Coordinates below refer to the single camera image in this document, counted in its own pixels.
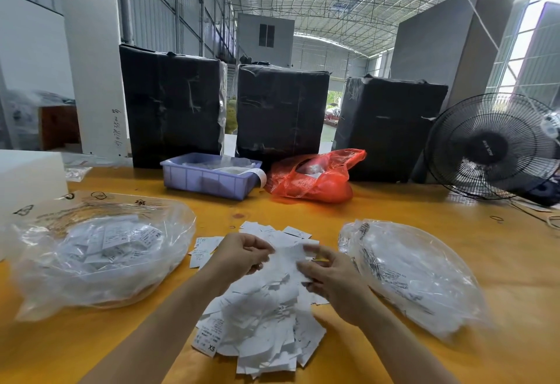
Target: forearm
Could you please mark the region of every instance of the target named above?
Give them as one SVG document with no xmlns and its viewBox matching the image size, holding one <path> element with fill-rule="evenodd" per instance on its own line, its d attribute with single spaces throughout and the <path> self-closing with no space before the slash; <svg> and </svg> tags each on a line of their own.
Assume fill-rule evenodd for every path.
<svg viewBox="0 0 560 384">
<path fill-rule="evenodd" d="M 173 291 L 80 384 L 161 383 L 217 290 L 212 275 L 201 269 Z"/>
<path fill-rule="evenodd" d="M 395 384 L 456 384 L 457 379 L 373 295 L 363 302 L 360 329 Z"/>
</svg>

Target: electric fan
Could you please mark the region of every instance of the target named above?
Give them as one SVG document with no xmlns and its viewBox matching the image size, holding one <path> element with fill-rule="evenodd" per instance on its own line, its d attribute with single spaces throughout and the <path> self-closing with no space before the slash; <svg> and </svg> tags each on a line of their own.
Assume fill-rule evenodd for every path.
<svg viewBox="0 0 560 384">
<path fill-rule="evenodd" d="M 424 160 L 453 192 L 479 200 L 519 195 L 540 204 L 560 200 L 549 181 L 560 166 L 560 116 L 519 94 L 467 98 L 435 120 Z"/>
</svg>

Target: black box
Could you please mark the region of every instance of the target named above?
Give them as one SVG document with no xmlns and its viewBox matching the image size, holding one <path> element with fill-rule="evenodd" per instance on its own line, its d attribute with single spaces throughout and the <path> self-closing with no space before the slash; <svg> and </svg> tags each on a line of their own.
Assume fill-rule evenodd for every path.
<svg viewBox="0 0 560 384">
<path fill-rule="evenodd" d="M 446 95 L 445 85 L 348 78 L 332 150 L 367 152 L 350 179 L 407 182 Z"/>
<path fill-rule="evenodd" d="M 221 154 L 226 125 L 225 63 L 120 46 L 134 167 L 191 152 Z"/>
<path fill-rule="evenodd" d="M 276 66 L 239 66 L 237 155 L 262 167 L 319 152 L 330 75 Z"/>
</svg>

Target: wooden tabletop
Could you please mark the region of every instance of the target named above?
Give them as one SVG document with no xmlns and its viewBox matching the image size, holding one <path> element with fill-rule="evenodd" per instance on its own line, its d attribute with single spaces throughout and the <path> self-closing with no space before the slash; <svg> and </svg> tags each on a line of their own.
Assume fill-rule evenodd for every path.
<svg viewBox="0 0 560 384">
<path fill-rule="evenodd" d="M 336 247 L 338 232 L 356 218 L 390 220 L 444 241 L 470 266 L 482 286 L 493 329 L 462 329 L 452 345 L 399 316 L 464 383 L 560 382 L 560 231 L 506 203 L 449 196 L 440 186 L 356 184 L 345 204 L 274 199 L 254 189 L 242 202 L 164 188 L 161 171 L 96 168 L 71 190 L 118 192 L 182 200 L 197 215 L 195 237 L 237 231 L 245 220 L 312 233 Z M 196 269 L 184 261 L 147 299 L 115 310 L 68 308 L 35 323 L 13 322 L 21 298 L 0 264 L 0 382 L 75 383 L 130 334 Z M 295 377 L 264 374 L 260 382 L 390 383 L 361 332 L 329 305 L 314 307 L 327 329 L 315 355 Z M 185 345 L 166 384 L 249 382 L 236 376 L 236 358 L 210 359 Z"/>
</svg>

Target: person's left hand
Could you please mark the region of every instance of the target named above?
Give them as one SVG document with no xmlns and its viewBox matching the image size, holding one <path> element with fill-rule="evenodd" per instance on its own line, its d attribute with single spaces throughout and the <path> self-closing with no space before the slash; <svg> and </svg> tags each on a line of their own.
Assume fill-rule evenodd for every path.
<svg viewBox="0 0 560 384">
<path fill-rule="evenodd" d="M 272 253 L 274 248 L 265 240 L 232 232 L 225 236 L 200 272 L 212 275 L 222 295 L 233 282 L 262 269 Z"/>
</svg>

